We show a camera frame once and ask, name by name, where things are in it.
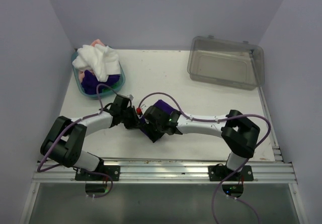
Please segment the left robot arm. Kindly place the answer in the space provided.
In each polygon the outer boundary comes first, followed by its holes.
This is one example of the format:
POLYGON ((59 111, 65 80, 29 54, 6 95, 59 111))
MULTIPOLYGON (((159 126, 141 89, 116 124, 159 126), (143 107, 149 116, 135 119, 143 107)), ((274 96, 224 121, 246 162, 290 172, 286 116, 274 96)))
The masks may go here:
POLYGON ((102 160, 83 150, 84 140, 88 135, 120 123, 136 127, 132 99, 131 95, 117 94, 112 103, 102 106, 97 113, 75 119, 58 117, 40 147, 43 159, 37 172, 45 172, 57 166, 75 167, 86 170, 93 180, 101 179, 105 173, 102 160))

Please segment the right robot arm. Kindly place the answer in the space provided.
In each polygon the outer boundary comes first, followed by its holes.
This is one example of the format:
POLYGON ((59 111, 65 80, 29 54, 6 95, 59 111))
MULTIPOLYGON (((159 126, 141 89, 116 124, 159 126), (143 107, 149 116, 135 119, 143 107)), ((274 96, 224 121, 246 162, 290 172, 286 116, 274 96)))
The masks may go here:
POLYGON ((184 116, 178 110, 171 114, 157 106, 143 107, 143 117, 158 133, 203 134, 222 138, 231 152, 224 167, 224 174, 230 180, 242 174, 246 160, 253 157, 260 134, 260 128, 237 110, 231 110, 226 119, 224 115, 197 120, 193 115, 184 116))

